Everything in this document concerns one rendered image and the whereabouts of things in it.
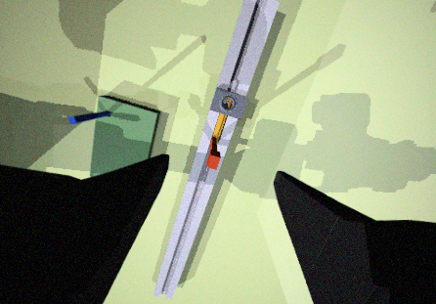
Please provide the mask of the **green rectangular tray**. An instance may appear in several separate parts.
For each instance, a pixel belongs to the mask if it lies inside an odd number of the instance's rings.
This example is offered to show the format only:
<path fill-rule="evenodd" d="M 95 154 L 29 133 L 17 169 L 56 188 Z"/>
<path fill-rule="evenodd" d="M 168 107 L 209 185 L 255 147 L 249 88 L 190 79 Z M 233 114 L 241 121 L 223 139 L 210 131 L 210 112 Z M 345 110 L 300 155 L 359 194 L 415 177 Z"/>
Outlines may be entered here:
<path fill-rule="evenodd" d="M 92 147 L 90 176 L 114 170 L 151 158 L 160 111 L 109 96 L 99 96 L 98 117 Z"/>

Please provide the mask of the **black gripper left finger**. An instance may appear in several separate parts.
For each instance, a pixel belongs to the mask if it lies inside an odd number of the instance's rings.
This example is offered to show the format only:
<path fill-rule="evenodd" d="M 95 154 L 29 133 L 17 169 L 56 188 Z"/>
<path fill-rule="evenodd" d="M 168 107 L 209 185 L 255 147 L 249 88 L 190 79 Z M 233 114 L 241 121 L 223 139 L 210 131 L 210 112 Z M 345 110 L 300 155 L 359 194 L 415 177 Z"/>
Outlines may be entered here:
<path fill-rule="evenodd" d="M 163 153 L 82 180 L 0 165 L 0 221 L 53 230 L 71 301 L 104 304 L 168 165 Z"/>

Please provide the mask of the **grey slotted metal rail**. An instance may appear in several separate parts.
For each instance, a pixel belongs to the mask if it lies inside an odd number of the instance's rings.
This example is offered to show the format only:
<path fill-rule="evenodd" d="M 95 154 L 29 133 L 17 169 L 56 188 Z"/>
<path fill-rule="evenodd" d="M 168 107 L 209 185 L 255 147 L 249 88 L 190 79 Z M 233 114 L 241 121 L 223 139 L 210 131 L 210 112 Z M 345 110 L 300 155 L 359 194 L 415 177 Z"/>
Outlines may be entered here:
<path fill-rule="evenodd" d="M 196 156 L 174 221 L 174 228 L 159 270 L 154 297 L 165 294 L 173 300 L 179 279 L 189 257 L 202 214 L 208 203 L 219 169 L 258 66 L 278 6 L 275 0 L 243 0 L 239 19 L 221 70 L 213 100 L 196 150 Z M 231 105 L 228 109 L 229 101 Z M 224 108 L 226 107 L 226 108 Z M 219 113 L 227 115 L 217 151 L 221 158 L 217 170 L 206 167 L 210 141 Z"/>

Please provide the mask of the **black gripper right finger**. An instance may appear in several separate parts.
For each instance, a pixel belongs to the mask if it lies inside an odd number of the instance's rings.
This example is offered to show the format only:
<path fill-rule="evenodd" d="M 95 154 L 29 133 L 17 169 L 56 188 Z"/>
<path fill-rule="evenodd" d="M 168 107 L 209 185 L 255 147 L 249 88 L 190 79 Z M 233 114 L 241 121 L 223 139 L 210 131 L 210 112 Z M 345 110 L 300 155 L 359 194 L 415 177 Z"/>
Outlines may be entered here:
<path fill-rule="evenodd" d="M 314 304 L 374 304 L 414 254 L 436 253 L 436 223 L 374 220 L 283 171 L 274 187 Z"/>

